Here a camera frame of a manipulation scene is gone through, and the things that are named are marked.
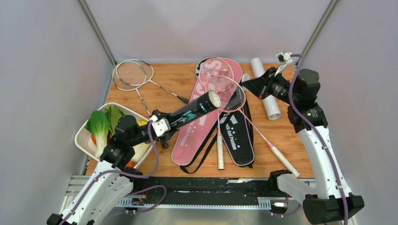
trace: racket strings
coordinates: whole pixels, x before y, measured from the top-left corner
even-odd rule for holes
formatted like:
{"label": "racket strings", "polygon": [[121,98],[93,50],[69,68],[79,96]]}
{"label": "racket strings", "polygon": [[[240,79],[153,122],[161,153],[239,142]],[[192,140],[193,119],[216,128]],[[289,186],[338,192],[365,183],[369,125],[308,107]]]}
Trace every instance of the racket strings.
{"label": "racket strings", "polygon": [[231,66],[226,61],[219,58],[208,59],[200,69],[199,81],[206,84],[209,79],[215,76],[234,78]]}
{"label": "racket strings", "polygon": [[143,84],[147,83],[149,80],[152,80],[154,75],[153,67],[144,61],[135,60],[135,62],[139,64],[139,67],[146,75],[145,82]]}
{"label": "racket strings", "polygon": [[225,76],[214,76],[207,81],[207,90],[217,92],[221,100],[220,109],[223,111],[239,110],[246,101],[243,89],[234,80]]}
{"label": "racket strings", "polygon": [[130,86],[142,86],[148,79],[148,71],[136,61],[124,61],[116,68],[116,76]]}
{"label": "racket strings", "polygon": [[119,89],[119,90],[123,90],[123,91],[131,91],[131,90],[135,90],[137,87],[135,86],[131,86],[126,84],[125,82],[123,82],[117,75],[116,75],[116,70],[117,68],[115,67],[115,69],[113,70],[113,82],[115,84],[115,86]]}

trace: gray wall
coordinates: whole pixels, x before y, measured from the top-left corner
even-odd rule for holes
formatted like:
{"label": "gray wall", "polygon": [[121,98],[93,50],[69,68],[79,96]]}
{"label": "gray wall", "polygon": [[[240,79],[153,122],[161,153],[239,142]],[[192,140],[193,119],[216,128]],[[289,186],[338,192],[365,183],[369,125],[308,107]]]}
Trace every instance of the gray wall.
{"label": "gray wall", "polygon": [[0,1],[0,224],[45,224],[86,155],[111,66],[75,0]]}
{"label": "gray wall", "polygon": [[343,0],[305,63],[320,73],[341,169],[365,208],[360,225],[396,224],[398,1]]}
{"label": "gray wall", "polygon": [[276,61],[305,47],[329,0],[87,0],[117,61]]}

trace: racket grip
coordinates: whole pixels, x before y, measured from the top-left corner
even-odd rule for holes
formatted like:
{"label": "racket grip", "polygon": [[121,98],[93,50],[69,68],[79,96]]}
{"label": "racket grip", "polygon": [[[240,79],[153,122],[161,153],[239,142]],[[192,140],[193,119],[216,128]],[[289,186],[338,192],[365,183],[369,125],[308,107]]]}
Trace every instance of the racket grip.
{"label": "racket grip", "polygon": [[183,101],[185,104],[188,104],[189,103],[189,100],[188,99],[186,99],[186,98],[184,98],[184,97],[181,97],[181,96],[177,96],[177,98],[179,98],[181,101]]}
{"label": "racket grip", "polygon": [[286,157],[279,151],[275,146],[271,148],[272,152],[278,157],[282,164],[293,173],[294,176],[298,177],[300,173],[294,168],[294,166],[286,159]]}
{"label": "racket grip", "polygon": [[224,149],[222,145],[222,136],[217,136],[217,162],[218,170],[225,170],[224,166]]}

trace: wooden tabletop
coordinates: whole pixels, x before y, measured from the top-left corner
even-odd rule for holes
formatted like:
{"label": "wooden tabletop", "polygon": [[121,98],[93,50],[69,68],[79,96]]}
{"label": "wooden tabletop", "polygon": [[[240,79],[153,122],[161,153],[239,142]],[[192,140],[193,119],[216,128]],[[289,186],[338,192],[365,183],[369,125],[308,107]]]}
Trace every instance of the wooden tabletop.
{"label": "wooden tabletop", "polygon": [[[195,63],[152,64],[155,71],[152,80],[172,92],[189,99],[196,83],[196,65],[197,64]],[[253,78],[253,72],[249,63],[241,63],[240,66],[242,67],[243,73],[249,73]],[[277,64],[264,64],[264,68],[269,68],[271,66],[277,67]],[[287,80],[291,80],[293,77],[293,69],[291,67],[286,69],[283,76]],[[139,88],[139,92],[146,102],[149,111],[159,109],[162,112],[171,113],[184,105],[184,103],[178,98],[172,96],[152,83],[147,83]],[[277,100],[282,117],[277,120],[268,120],[261,100],[257,99],[250,93],[247,94],[247,100],[249,102],[252,121],[258,129],[285,155],[298,172],[301,173],[301,178],[313,178],[314,173],[304,145],[299,136],[294,132],[293,126],[289,123],[287,118],[287,105]],[[107,101],[119,103],[144,117],[149,117],[135,91],[121,91],[113,84]],[[168,142],[170,147],[165,150],[161,147],[160,142],[157,142],[156,146],[159,152],[160,163],[154,176],[264,178],[268,177],[271,171],[285,168],[271,152],[261,136],[254,131],[255,161],[253,169],[248,167],[241,168],[235,165],[232,162],[230,155],[225,150],[225,170],[217,170],[217,150],[216,145],[214,145],[201,168],[194,174],[186,174],[177,164],[171,161],[171,152],[177,136],[178,134],[175,134],[171,138]],[[196,162],[188,168],[188,171],[192,171],[196,168],[203,153],[204,150],[198,156]],[[87,175],[92,174],[96,163],[97,162],[94,159],[90,160],[87,168]],[[139,167],[139,170],[143,174],[148,174],[153,170],[154,164],[155,154],[152,151],[148,158]]]}

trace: white rolled paper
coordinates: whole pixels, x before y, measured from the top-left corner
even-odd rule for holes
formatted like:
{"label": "white rolled paper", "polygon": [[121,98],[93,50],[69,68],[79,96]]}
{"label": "white rolled paper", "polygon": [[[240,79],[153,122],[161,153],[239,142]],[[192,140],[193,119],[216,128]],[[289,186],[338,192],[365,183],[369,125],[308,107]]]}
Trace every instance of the white rolled paper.
{"label": "white rolled paper", "polygon": [[[252,59],[250,61],[250,65],[252,66],[254,77],[260,77],[265,73],[264,67],[259,58]],[[262,102],[269,120],[277,120],[282,116],[274,96],[270,95],[263,99]]]}

